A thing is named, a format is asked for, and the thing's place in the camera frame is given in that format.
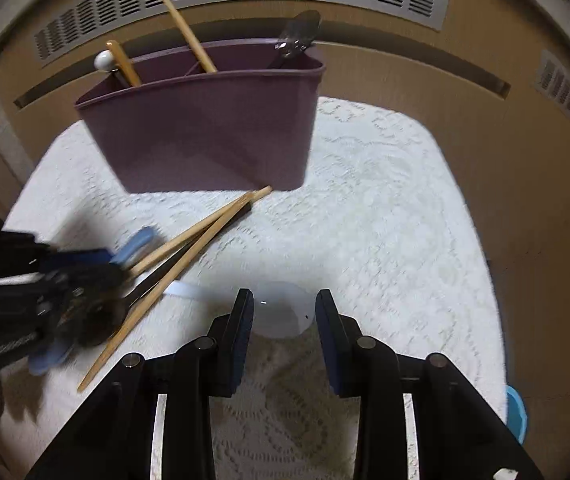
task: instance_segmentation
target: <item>brown floor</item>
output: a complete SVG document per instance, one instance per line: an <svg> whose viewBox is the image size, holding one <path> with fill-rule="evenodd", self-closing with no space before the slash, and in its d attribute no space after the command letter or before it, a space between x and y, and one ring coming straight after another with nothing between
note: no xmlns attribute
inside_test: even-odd
<svg viewBox="0 0 570 480"><path fill-rule="evenodd" d="M508 381L529 415L525 448L547 480L570 473L570 218L540 247L493 269Z"/></svg>

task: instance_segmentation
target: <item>table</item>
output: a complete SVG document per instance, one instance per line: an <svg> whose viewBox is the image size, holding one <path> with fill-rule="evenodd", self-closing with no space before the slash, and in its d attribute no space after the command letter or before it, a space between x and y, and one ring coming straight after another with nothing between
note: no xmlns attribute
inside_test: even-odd
<svg viewBox="0 0 570 480"><path fill-rule="evenodd" d="M64 248L116 250L142 226L172 237L238 195L127 194L79 122L41 160L6 228ZM183 279L232 295L270 280L312 293L329 288L342 314L396 352L445 353L504 420L502 334L482 249L436 142L402 114L321 98L304 186L258 202ZM224 313L163 298L98 380L127 352L175 352ZM3 371L0 449L18 475L97 384L76 393L100 350L76 352L44 378L28 376L24 361ZM406 409L411 414L410 398ZM315 325L290 340L252 336L242 384L233 398L212 400L211 419L220 479L351 478L358 401L331 393ZM414 478L412 425L408 416ZM160 478L161 431L157 417L153 478Z"/></svg>

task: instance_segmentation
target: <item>chopstick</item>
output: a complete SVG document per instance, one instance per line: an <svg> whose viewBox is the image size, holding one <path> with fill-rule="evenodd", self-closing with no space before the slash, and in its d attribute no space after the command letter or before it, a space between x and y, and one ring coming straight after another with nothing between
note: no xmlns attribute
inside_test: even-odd
<svg viewBox="0 0 570 480"><path fill-rule="evenodd" d="M271 193L271 187L266 186L261 190L254 191L250 200L251 202L256 202L257 200L266 197L269 193ZM167 243L148 254L145 258L140 260L130 269L129 272L131 274L131 277L136 278L140 276L140 274L145 272L147 269L153 267L161 260L164 260L169 254L177 251L178 248L185 243L185 241L189 240L193 235L201 232L202 230L207 229L210 225L213 224L213 222L218 220L229 210L229 208L231 208L233 204L234 202L231 202L225 206L222 206L222 208L213 212L207 218L202 219L200 222L194 224L186 231L181 232L177 237L172 238L172 240L169 240Z"/></svg>
<svg viewBox="0 0 570 480"><path fill-rule="evenodd" d="M125 79L127 79L127 81L129 82L129 84L132 86L142 85L140 78L138 77L138 74L134 69L134 65L132 64L129 57L127 57L127 54L125 54L125 51L120 46L120 43L117 42L116 40L109 40L105 44L107 45L107 48L114 56L116 64L123 71L123 75L125 76Z"/></svg>
<svg viewBox="0 0 570 480"><path fill-rule="evenodd" d="M198 61L200 62L200 64L205 69L205 72L209 72L209 73L218 72L218 70L216 69L211 58L207 55L207 52L205 52L205 49L200 44L200 41L196 37L196 34L194 34L194 32L191 30L191 27L187 24L187 22L185 21L185 19L182 16L182 14L180 12L178 12L176 7L174 7L174 4L172 4L172 1L171 0L162 0L162 2L165 4L167 9L169 10L169 14L174 19L174 23L176 24L176 27L178 27L178 29L181 31L181 33L185 37L185 40L187 40L187 43L189 43L191 49L194 51L194 54L198 58Z"/></svg>
<svg viewBox="0 0 570 480"><path fill-rule="evenodd" d="M169 284L175 280L181 272L192 262L192 260L203 250L203 248L216 236L216 234L225 227L225 225L238 213L250 200L254 194L252 192L245 193L240 198L232 202L229 208L203 233L203 235L194 243L185 255L167 272L167 274L158 282L158 284L133 308L127 316L127 319L120 327L118 332L112 339L107 342L107 346L98 356L95 363L85 375L84 379L78 385L78 392L82 392L100 369L105 365L109 358L116 351L118 346L125 340L127 335L134 329L137 323L143 319L147 311L162 296L164 290Z"/></svg>

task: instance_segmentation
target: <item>white ball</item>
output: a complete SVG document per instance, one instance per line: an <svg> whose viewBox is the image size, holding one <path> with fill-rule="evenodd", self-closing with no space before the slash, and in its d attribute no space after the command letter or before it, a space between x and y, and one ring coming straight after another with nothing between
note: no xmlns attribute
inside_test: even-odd
<svg viewBox="0 0 570 480"><path fill-rule="evenodd" d="M116 61L113 54L109 50L103 50L98 53L94 59L94 68L101 72L111 72L116 68Z"/></svg>

